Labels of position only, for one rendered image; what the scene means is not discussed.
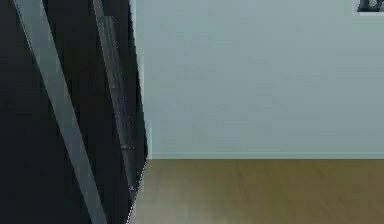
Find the black cabinet with grey bars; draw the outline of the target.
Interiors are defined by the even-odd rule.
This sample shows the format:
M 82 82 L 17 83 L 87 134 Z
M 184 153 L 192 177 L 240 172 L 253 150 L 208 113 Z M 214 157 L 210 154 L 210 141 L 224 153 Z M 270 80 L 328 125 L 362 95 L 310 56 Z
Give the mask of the black cabinet with grey bars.
M 0 224 L 129 224 L 146 157 L 130 0 L 0 0 Z

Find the framed wall picture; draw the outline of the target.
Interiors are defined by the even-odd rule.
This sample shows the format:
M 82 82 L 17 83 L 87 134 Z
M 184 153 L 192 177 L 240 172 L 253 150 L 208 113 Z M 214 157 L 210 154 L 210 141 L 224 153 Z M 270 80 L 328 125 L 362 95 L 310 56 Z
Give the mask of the framed wall picture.
M 384 0 L 356 0 L 353 12 L 361 16 L 384 16 Z

